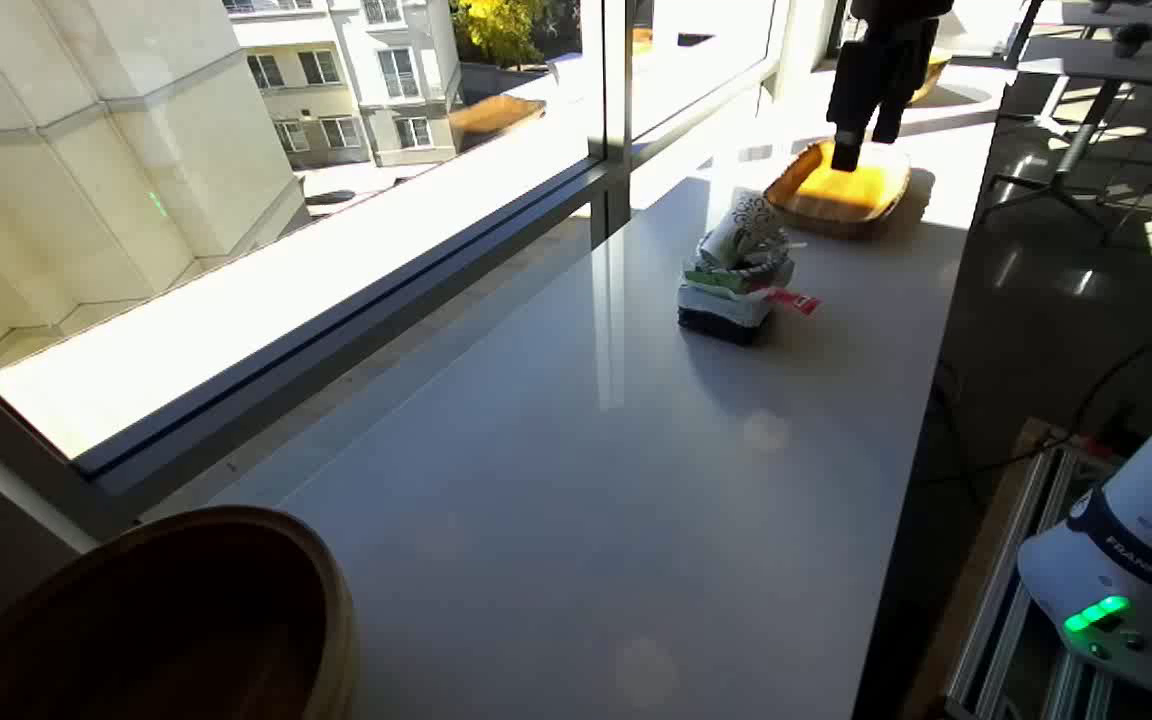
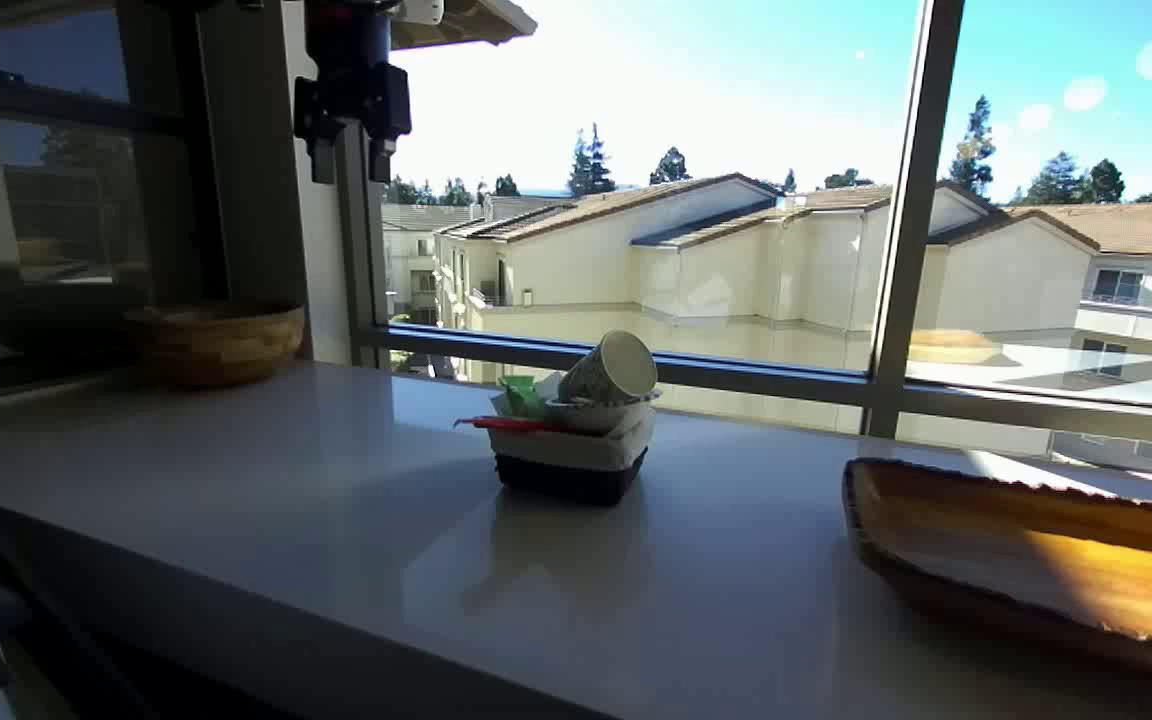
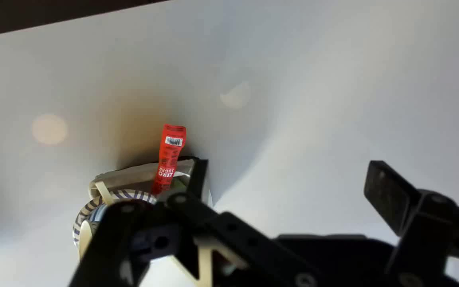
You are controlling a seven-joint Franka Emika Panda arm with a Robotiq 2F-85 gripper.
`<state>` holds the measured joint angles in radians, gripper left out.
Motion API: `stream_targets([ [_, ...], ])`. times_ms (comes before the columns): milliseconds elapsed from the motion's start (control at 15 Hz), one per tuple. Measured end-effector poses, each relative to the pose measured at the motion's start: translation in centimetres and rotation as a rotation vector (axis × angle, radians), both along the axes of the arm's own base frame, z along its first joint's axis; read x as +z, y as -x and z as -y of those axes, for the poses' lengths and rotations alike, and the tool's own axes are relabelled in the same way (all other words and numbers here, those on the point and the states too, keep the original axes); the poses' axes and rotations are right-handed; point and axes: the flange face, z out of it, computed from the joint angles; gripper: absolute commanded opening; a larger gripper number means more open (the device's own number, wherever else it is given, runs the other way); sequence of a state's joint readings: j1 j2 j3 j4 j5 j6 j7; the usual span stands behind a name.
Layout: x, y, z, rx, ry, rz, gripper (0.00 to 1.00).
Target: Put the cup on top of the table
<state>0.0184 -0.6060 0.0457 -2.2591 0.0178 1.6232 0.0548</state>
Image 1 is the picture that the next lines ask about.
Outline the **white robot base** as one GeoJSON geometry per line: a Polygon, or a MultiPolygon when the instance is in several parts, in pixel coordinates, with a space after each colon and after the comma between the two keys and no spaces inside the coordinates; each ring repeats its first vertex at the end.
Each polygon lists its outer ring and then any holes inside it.
{"type": "Polygon", "coordinates": [[[1018,573],[1068,651],[1152,692],[1152,436],[1028,535],[1018,573]]]}

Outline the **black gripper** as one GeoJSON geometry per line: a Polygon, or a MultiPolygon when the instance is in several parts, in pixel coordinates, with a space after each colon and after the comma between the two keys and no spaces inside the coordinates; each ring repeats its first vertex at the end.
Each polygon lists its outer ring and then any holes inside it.
{"type": "Polygon", "coordinates": [[[947,6],[951,0],[853,0],[865,33],[843,40],[836,55],[827,101],[836,172],[858,172],[865,144],[894,144],[900,137],[903,109],[925,84],[947,6]]]}

